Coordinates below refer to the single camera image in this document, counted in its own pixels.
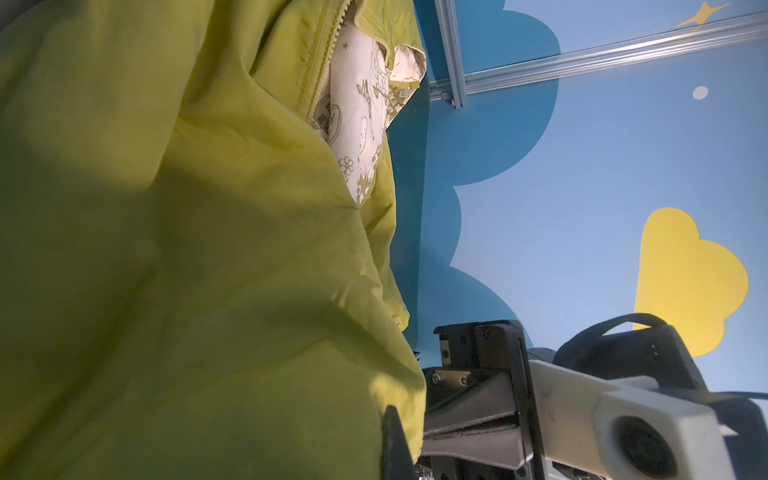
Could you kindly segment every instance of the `white dot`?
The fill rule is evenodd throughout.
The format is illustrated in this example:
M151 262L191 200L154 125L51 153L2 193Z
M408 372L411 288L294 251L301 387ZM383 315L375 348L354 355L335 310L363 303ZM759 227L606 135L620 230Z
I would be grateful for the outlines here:
M697 100L703 100L704 98L707 98L707 95L710 94L710 89L707 87L696 87L694 88L694 98Z

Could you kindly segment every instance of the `printed lining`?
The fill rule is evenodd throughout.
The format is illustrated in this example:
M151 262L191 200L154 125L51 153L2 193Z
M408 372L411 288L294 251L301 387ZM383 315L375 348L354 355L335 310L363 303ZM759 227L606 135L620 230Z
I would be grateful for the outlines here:
M352 3L341 24L310 123L328 142L349 193L362 206L376 183L386 128L419 87L426 60L423 52L399 45L390 71L379 43L354 25L355 10Z

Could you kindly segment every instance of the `yellow-green fabric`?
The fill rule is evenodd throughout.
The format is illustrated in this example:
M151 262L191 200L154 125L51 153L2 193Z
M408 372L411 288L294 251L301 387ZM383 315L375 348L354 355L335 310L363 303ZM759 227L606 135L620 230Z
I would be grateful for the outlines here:
M345 4L47 0L2 32L0 478L380 478L389 404L418 455L389 155L361 211L306 123ZM418 46L406 0L361 9Z

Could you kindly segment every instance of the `metal bracket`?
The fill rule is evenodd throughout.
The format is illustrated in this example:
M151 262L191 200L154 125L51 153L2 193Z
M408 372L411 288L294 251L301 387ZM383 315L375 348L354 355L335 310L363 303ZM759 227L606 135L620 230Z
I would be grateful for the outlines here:
M697 51L729 47L764 38L768 38L768 12L475 71L463 76L461 83L467 94L475 94L635 65ZM445 79L430 82L429 99L431 101L441 100L444 95L450 94L451 91L455 92L453 85L458 83L458 79L453 78L450 63L449 74L450 81Z
M442 46L445 49L445 61L448 63L450 78L450 98L456 108L467 106L467 85L464 79L462 47L458 42L458 22L454 0L435 0L437 20L440 24Z
M422 456L431 457L435 478L529 475L545 480L522 325L507 320L465 323L442 326L435 333L440 335L443 367L424 371L422 447Z

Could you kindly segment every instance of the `zipper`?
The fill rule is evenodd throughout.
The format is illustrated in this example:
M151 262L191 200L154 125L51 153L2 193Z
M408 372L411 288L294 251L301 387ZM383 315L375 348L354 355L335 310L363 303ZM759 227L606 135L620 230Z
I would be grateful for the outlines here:
M325 82L329 80L329 72L331 69L331 57L333 56L333 52L336 50L336 40L339 39L339 33L341 32L341 24L344 22L344 17L346 17L346 13L349 11L349 6L354 2L355 0L344 0L344 2L341 5L341 8L339 9L339 13L336 14L336 18L334 20L333 24L333 33L331 34L331 43L330 48L328 49L326 53L326 57L323 59L323 67L320 69L320 76L319 81L317 82L317 86L315 87L315 91L312 95L312 101L310 102L310 110L307 112L306 120L310 121L310 118L313 115L313 112L317 108L317 105L320 103L320 100L322 98L320 95L323 93L323 89L325 88ZM366 7L366 1L363 0L360 2L360 5L358 5L358 11L362 12L363 9ZM357 24L355 25L358 30L360 30L363 34L365 34L367 37L374 40L376 43L378 43L382 48L384 48L384 63L387 65L387 68L389 69L389 46L387 45L386 41L379 37L378 35L374 35L369 31L366 31Z
M339 9L339 13L336 14L336 18L334 19L333 24L333 32L331 34L331 42L330 46L327 50L326 57L323 59L323 67L320 69L320 76L319 81L317 82L317 86L315 87L315 91L312 96L312 101L310 102L310 110L307 113L306 120L310 121L310 118L313 115L313 112L317 109L317 105L320 103L320 100L322 99L320 95L323 93L323 90L326 86L326 81L330 80L330 69L331 69L331 57L333 56L333 52L336 50L336 40L339 39L339 33L341 32L341 26L344 22L344 17L346 17L347 12L349 11L349 7L355 0L344 0L341 4L341 8ZM359 11L362 11L366 6L366 0L362 0L360 2L360 5L358 5ZM358 30L360 30L365 36L371 38L373 41L375 41L377 44L379 44L380 48L384 48L384 63L386 65L386 68L389 70L389 47L386 43L386 41L379 37L378 35L374 35L369 31L366 31L362 28L360 28L357 24L355 24ZM384 141L385 139L382 138L382 150L384 147ZM378 180L378 169L379 169L379 162L381 161L381 154L382 152L379 152L379 158L376 160L376 168L373 171L373 181L371 188L368 191L368 194L364 196L364 198L360 201L358 204L358 207L362 207L363 204L368 201L368 199L373 194L373 190L376 188L376 180Z
M310 118L314 114L317 105L320 103L320 95L323 93L323 89L326 86L326 81L329 81L330 79L329 73L331 69L331 57L333 56L333 52L336 50L336 40L339 38L339 32L341 32L341 24L344 22L344 17L346 16L347 11L349 10L349 6L353 1L354 0L344 0L344 3L342 3L341 8L339 9L339 13L336 14L336 18L334 19L335 23L333 24L333 32L331 33L330 48L328 48L326 51L326 57L323 59L323 67L320 69L320 77L317 82L317 86L315 87L315 91L312 94L310 111L307 112L306 115L307 121L310 121Z

